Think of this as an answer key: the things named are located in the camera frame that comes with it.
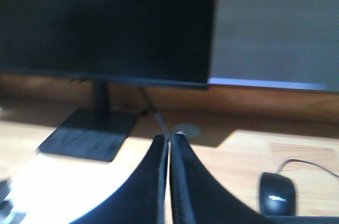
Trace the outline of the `right gripper black left finger with white pad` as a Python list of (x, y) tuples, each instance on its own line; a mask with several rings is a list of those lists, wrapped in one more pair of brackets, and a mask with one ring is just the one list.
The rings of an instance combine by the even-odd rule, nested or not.
[(107, 199), (72, 223), (164, 223), (168, 142), (156, 135), (137, 168)]

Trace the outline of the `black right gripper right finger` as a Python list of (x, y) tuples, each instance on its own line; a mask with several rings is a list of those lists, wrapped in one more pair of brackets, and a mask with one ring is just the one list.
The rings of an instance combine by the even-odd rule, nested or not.
[(169, 184), (174, 223), (272, 223), (227, 191), (181, 134), (171, 140)]

